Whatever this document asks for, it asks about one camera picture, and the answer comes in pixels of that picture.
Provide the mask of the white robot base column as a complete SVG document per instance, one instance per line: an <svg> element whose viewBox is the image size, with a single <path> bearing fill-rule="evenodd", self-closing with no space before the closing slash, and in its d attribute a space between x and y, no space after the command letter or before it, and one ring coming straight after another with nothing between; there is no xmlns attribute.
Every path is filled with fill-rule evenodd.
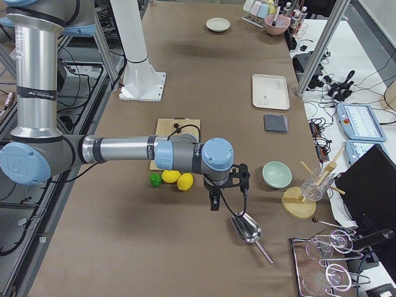
<svg viewBox="0 0 396 297"><path fill-rule="evenodd" d="M127 61L119 98L161 101L166 74L157 72L149 62L138 2L116 0L110 3Z"/></svg>

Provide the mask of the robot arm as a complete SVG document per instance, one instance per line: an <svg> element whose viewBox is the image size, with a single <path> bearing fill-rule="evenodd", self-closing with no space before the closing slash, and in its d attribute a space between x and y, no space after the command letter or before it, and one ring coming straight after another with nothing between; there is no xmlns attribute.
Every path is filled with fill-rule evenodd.
<svg viewBox="0 0 396 297"><path fill-rule="evenodd" d="M222 138L201 143L190 135L110 138L65 135L56 125L58 36L93 35L93 1L8 1L15 27L17 127L1 150L1 169L32 186L71 168L110 160L153 160L164 170L202 174L212 210L230 186L234 153Z"/></svg>

